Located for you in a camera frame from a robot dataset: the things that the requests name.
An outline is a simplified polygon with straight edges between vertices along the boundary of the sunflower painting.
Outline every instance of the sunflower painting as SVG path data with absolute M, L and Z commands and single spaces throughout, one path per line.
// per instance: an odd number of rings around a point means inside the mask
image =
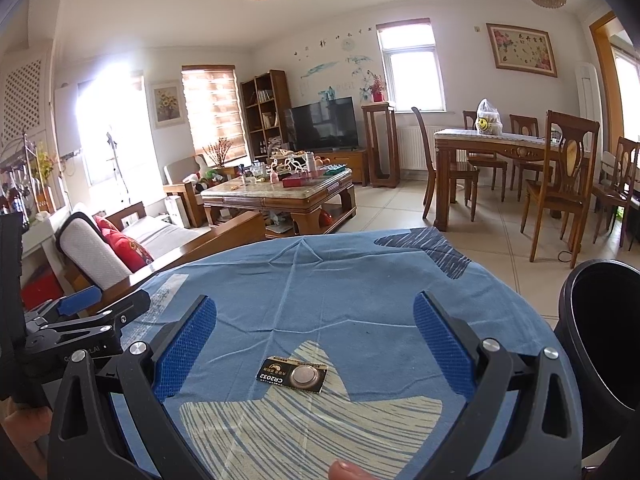
M 179 82 L 158 83 L 152 85 L 154 119 L 156 128 L 184 122 L 182 88 Z
M 496 68 L 558 77 L 549 34 L 534 28 L 487 23 Z

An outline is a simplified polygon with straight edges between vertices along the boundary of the lattice cabinet door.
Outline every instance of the lattice cabinet door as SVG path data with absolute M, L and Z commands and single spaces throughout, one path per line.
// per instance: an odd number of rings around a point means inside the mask
M 20 146 L 22 131 L 58 157 L 51 120 L 51 43 L 6 54 L 0 64 L 0 160 Z M 61 197 L 51 179 L 54 200 Z

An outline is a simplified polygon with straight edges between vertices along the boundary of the radiator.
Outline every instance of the radiator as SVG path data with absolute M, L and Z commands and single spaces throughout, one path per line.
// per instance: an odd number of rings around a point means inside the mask
M 429 137 L 429 150 L 433 166 L 436 165 L 436 149 L 433 134 L 449 128 L 450 126 L 427 126 L 427 136 Z M 398 128 L 398 147 L 400 151 L 401 170 L 426 170 L 427 162 L 424 158 L 424 146 L 422 145 L 422 134 L 418 126 L 401 126 Z M 466 161 L 466 153 L 457 150 L 456 160 Z

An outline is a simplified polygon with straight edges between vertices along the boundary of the blue gripper pad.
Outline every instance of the blue gripper pad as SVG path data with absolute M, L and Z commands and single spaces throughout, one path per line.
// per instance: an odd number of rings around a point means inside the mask
M 85 290 L 81 290 L 71 296 L 62 298 L 58 303 L 58 314 L 60 314 L 60 316 L 71 316 L 76 312 L 80 312 L 81 310 L 98 303 L 101 299 L 102 291 L 95 285 L 90 286 Z
M 177 394 L 216 326 L 216 304 L 205 297 L 156 362 L 154 394 L 159 402 Z
M 450 388 L 469 402 L 476 392 L 474 362 L 423 293 L 415 297 L 414 320 Z

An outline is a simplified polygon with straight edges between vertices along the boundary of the wooden bookshelf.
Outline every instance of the wooden bookshelf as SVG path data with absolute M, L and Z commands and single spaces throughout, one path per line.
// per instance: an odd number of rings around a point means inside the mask
M 291 108 L 287 76 L 283 70 L 269 70 L 240 84 L 244 116 L 247 122 L 248 144 L 251 157 L 266 158 L 260 152 L 260 143 L 269 145 L 269 138 L 280 136 L 289 142 L 285 110 Z

